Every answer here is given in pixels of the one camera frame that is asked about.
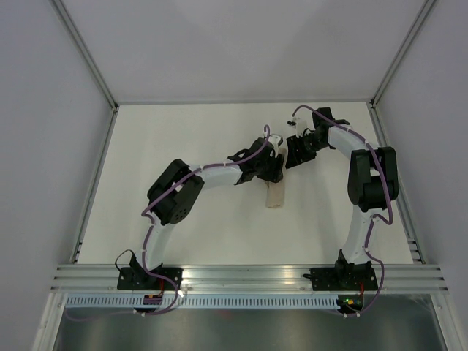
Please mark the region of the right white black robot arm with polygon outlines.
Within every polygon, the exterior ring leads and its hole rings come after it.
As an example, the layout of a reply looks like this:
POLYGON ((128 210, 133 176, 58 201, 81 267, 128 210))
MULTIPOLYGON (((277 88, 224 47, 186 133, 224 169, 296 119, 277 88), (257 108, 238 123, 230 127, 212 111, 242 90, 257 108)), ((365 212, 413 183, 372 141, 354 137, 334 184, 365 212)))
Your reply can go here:
POLYGON ((313 126, 292 115, 287 123, 295 134, 287 139, 287 169, 312 161, 325 148, 340 151, 349 161, 347 194, 353 205, 350 229, 332 268, 312 268, 304 278, 315 291, 379 289, 369 251, 376 220, 393 223, 391 203, 399 195, 396 152, 374 147, 345 119, 335 119, 331 109, 312 110, 313 126))

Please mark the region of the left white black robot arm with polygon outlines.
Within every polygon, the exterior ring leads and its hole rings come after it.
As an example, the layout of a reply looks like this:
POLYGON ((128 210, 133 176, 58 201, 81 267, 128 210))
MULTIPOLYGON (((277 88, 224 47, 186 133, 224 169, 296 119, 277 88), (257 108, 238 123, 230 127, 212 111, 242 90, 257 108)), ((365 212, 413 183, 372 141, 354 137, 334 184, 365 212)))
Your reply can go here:
POLYGON ((211 165, 188 165, 173 160, 147 192, 149 204, 142 216, 150 220, 140 254, 130 261, 132 280, 150 290, 159 283, 165 249, 175 226, 192 210, 200 193, 219 186, 236 186, 258 178, 278 183, 283 179, 284 155, 280 135, 259 138, 250 148, 211 165))

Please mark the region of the beige cloth napkin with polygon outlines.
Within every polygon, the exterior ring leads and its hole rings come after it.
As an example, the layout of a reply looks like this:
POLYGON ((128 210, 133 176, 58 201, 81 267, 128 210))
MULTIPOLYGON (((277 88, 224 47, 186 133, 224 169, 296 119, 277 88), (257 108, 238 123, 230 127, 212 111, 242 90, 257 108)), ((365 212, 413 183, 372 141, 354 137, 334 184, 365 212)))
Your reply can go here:
POLYGON ((287 157, 287 149, 280 148, 279 156, 283 156, 283 161, 281 163, 280 170, 282 172, 282 180, 277 183, 274 182, 265 182, 267 195, 265 206, 266 208, 281 208, 284 205, 285 197, 285 183, 284 183, 284 161, 287 157))

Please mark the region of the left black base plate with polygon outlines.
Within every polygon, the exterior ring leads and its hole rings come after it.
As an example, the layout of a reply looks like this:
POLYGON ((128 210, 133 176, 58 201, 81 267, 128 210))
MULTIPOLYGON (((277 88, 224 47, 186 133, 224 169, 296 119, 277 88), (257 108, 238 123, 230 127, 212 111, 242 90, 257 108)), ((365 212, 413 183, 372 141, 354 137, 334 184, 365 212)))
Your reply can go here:
MULTIPOLYGON (((155 274, 172 280, 177 288, 181 286, 183 269, 179 267, 161 267, 155 274)), ((166 279, 150 276, 144 271, 135 273, 132 268, 122 268, 119 273, 117 290, 164 290, 174 291, 174 286, 166 279)))

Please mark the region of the aluminium front rail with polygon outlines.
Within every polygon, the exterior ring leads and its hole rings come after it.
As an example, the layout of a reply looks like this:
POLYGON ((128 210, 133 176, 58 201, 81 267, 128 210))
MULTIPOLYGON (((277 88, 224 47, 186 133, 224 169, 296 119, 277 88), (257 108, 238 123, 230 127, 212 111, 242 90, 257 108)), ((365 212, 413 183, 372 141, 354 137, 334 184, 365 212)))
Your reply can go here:
MULTIPOLYGON (((182 265, 181 288, 199 294, 311 293, 303 277, 328 265, 182 265)), ((114 293, 119 272, 113 265, 60 265, 49 283, 52 293, 114 293)), ((390 264, 385 266, 384 294, 447 293, 438 265, 390 264)))

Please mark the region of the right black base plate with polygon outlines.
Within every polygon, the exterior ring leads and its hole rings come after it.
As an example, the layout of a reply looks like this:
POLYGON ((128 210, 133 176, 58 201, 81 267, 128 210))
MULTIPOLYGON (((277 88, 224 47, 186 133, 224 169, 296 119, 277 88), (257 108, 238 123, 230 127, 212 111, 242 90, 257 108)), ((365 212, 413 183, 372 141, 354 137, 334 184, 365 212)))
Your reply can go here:
POLYGON ((310 268, 302 275, 312 284, 313 291, 376 291, 378 288, 375 270, 344 272, 335 268, 310 268))

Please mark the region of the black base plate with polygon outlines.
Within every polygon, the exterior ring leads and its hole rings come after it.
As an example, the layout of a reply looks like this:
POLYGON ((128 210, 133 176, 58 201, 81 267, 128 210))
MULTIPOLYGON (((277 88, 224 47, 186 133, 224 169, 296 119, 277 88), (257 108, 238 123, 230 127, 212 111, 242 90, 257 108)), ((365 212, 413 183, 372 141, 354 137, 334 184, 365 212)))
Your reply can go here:
POLYGON ((310 268, 302 275, 312 284, 313 291, 376 291, 378 288, 375 270, 344 272, 335 268, 310 268))
MULTIPOLYGON (((177 288, 181 286, 183 269, 179 267, 161 267, 155 274, 172 280, 177 288)), ((174 291, 174 286, 166 279, 150 276, 144 271, 135 273, 132 268, 122 268, 119 273, 117 290, 164 290, 174 291)))

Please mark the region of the left aluminium frame post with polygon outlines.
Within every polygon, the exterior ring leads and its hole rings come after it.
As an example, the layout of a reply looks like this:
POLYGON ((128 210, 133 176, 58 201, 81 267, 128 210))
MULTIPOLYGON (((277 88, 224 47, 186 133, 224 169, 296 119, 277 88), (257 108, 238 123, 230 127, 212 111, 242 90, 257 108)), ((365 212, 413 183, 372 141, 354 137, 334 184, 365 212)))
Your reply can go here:
POLYGON ((66 4, 62 0, 50 0, 49 3, 54 9, 55 13, 58 15, 58 19, 61 21, 62 26, 72 40, 81 58, 84 60, 87 69, 89 70, 92 78, 94 79, 94 82, 105 98, 107 104, 110 106, 110 109, 113 112, 117 111, 118 103, 110 91, 108 84, 105 82, 99 67, 91 55, 91 51, 88 49, 88 46, 85 43, 79 28, 70 15, 66 4))

